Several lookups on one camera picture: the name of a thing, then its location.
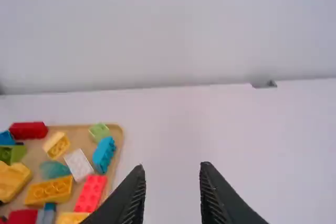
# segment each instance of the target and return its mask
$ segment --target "white table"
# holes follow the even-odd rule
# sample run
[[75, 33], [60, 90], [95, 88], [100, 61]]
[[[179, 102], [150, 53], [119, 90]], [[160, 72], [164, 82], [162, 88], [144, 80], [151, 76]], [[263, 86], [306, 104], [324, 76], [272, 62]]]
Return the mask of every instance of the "white table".
[[210, 161], [271, 224], [336, 222], [336, 79], [0, 97], [0, 127], [117, 122], [114, 188], [146, 171], [144, 223], [201, 223], [199, 163]]

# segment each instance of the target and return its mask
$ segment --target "yellow lego brick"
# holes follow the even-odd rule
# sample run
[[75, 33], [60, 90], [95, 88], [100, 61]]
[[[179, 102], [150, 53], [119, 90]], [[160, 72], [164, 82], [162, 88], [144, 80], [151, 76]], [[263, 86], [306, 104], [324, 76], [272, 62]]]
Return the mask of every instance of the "yellow lego brick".
[[56, 132], [43, 145], [43, 150], [51, 159], [57, 159], [70, 146], [69, 138], [64, 132]]
[[25, 205], [41, 205], [45, 202], [63, 203], [71, 195], [72, 176], [51, 179], [29, 187]]
[[89, 212], [61, 212], [56, 224], [79, 224], [89, 215]]
[[31, 171], [21, 163], [11, 166], [0, 161], [0, 200], [11, 201], [31, 179]]

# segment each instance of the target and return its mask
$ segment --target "cream lego brick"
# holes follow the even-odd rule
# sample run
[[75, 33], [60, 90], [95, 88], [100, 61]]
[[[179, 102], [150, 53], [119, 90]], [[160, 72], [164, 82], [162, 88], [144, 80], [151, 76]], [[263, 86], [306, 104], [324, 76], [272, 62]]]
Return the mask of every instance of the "cream lego brick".
[[43, 145], [43, 150], [51, 159], [57, 159], [70, 146], [69, 138], [64, 132], [56, 132]]

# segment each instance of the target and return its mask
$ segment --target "white lego brick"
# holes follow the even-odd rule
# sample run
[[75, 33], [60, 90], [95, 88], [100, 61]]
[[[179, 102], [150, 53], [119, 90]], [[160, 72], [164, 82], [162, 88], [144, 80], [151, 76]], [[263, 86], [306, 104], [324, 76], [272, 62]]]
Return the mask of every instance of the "white lego brick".
[[81, 149], [77, 149], [64, 156], [64, 160], [76, 182], [80, 182], [87, 175], [93, 173], [93, 168]]

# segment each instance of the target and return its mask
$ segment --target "wooden tray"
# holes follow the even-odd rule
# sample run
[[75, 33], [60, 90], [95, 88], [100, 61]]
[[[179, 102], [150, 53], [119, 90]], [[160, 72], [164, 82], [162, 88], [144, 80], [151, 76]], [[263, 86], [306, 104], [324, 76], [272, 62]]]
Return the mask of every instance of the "wooden tray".
[[[13, 210], [25, 209], [28, 208], [25, 206], [24, 199], [27, 196], [28, 187], [32, 183], [37, 183], [43, 181], [40, 175], [39, 166], [44, 161], [49, 161], [50, 159], [47, 157], [47, 154], [43, 151], [42, 145], [45, 142], [45, 139], [48, 139], [52, 134], [56, 131], [62, 131], [67, 134], [70, 139], [71, 145], [70, 148], [66, 151], [66, 153], [70, 153], [75, 149], [81, 148], [84, 154], [86, 155], [87, 159], [89, 160], [90, 164], [92, 165], [92, 155], [97, 148], [97, 144], [91, 139], [89, 134], [89, 127], [91, 125], [53, 125], [48, 126], [49, 132], [44, 139], [36, 139], [36, 140], [25, 140], [23, 141], [24, 144], [27, 146], [28, 152], [23, 157], [22, 163], [26, 165], [32, 172], [33, 178], [32, 180], [24, 187], [24, 189], [9, 203], [0, 207], [0, 216], [4, 215], [7, 216]], [[108, 168], [108, 172], [106, 176], [108, 178], [107, 185], [105, 190], [102, 194], [100, 202], [106, 199], [109, 192], [112, 188], [112, 182], [115, 177], [115, 171], [117, 169], [117, 165], [120, 159], [121, 148], [124, 141], [123, 130], [117, 124], [106, 124], [106, 126], [110, 129], [111, 135], [116, 142], [117, 150], [113, 156], [112, 162]], [[66, 165], [63, 155], [57, 159], [57, 161], [61, 162], [62, 164]], [[72, 187], [71, 198], [68, 202], [63, 204], [57, 204], [56, 210], [57, 212], [62, 211], [73, 211], [75, 208], [76, 201], [79, 197], [81, 189], [85, 183], [83, 180], [80, 183], [75, 183]]]

